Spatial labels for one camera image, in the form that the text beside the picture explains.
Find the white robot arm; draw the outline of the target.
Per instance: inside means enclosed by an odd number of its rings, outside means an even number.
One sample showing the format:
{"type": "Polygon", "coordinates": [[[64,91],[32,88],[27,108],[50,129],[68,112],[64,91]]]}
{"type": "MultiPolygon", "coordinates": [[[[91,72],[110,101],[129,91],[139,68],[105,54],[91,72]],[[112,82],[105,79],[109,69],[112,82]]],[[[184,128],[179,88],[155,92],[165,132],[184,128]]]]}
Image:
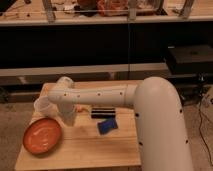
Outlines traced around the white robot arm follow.
{"type": "Polygon", "coordinates": [[[162,77],[136,85],[76,89],[60,78],[48,99],[70,117],[76,104],[126,107],[134,111],[142,171],[194,171],[181,100],[162,77]]]}

